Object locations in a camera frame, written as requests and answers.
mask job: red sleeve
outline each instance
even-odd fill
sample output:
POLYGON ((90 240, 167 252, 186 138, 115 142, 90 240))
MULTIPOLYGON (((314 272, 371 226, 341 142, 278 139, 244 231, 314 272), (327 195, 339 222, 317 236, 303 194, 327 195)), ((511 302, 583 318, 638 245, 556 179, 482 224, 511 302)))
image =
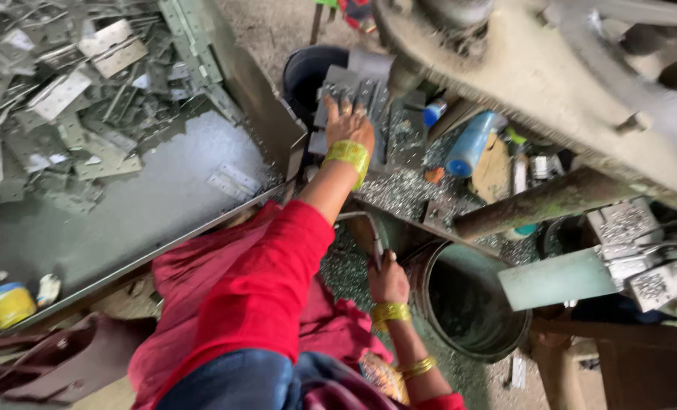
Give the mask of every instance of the red sleeve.
POLYGON ((439 396, 418 403, 417 410, 467 410, 462 396, 459 393, 453 393, 445 396, 439 396))
POLYGON ((290 201, 265 236, 207 294, 192 352, 159 396, 199 366, 237 349, 270 350, 296 363, 308 286, 332 241, 334 228, 323 215, 306 203, 290 201))

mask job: maroon cloth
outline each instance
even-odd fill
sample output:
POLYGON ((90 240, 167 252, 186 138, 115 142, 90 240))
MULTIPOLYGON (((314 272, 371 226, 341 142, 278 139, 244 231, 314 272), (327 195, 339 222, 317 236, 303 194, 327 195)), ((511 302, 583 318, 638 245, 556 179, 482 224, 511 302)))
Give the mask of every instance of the maroon cloth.
MULTIPOLYGON (((128 367, 136 391, 133 408, 155 404, 164 383, 192 353, 205 297, 238 257, 265 236, 279 212, 280 206, 269 201, 250 221, 194 238, 154 259, 154 287, 164 303, 155 333, 136 350, 128 367)), ((371 334, 370 326, 369 316, 351 301, 339 300, 334 305, 334 296, 313 276, 300 317, 300 351, 321 352, 354 364, 371 350, 391 363, 392 354, 371 334)))

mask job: black bucket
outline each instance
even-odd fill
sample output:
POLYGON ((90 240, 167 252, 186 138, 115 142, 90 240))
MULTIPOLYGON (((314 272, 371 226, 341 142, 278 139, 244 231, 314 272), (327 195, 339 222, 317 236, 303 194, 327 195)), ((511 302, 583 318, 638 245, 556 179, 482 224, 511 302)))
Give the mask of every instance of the black bucket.
POLYGON ((487 363, 508 356, 531 326, 531 311, 514 312, 498 272, 501 259, 446 242, 404 263, 414 310, 447 346, 487 363))
POLYGON ((328 67, 349 66, 349 51, 329 45, 315 45, 294 51, 283 70, 283 98, 308 127, 318 108, 316 93, 323 85, 328 67))

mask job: yellow jar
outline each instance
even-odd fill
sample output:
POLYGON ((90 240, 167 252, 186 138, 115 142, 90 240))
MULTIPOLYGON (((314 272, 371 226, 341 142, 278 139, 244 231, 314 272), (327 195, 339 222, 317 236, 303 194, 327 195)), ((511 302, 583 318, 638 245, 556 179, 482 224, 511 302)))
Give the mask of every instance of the yellow jar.
POLYGON ((6 329, 37 312, 37 307, 23 284, 12 282, 0 286, 0 330, 6 329))

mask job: bracelet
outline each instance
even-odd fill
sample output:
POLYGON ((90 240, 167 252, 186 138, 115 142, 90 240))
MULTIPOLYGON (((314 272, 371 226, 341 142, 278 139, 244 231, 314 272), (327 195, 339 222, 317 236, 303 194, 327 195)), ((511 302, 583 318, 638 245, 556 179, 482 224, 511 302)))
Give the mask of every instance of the bracelet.
POLYGON ((382 332, 388 331, 388 320, 412 321, 412 313, 409 312, 407 303, 377 303, 371 310, 371 319, 374 326, 382 332))
POLYGON ((437 359, 435 359, 435 356, 430 356, 420 360, 414 365, 398 366, 397 371, 402 373, 402 377, 407 380, 407 378, 417 377, 420 374, 427 373, 433 366, 437 366, 437 359))
POLYGON ((353 165, 356 172, 359 173, 359 179, 354 184, 354 187, 351 188, 351 191, 356 191, 361 187, 366 177, 366 172, 369 170, 369 161, 371 160, 369 151, 362 144, 349 141, 348 139, 334 142, 328 149, 323 163, 331 160, 343 161, 353 165))

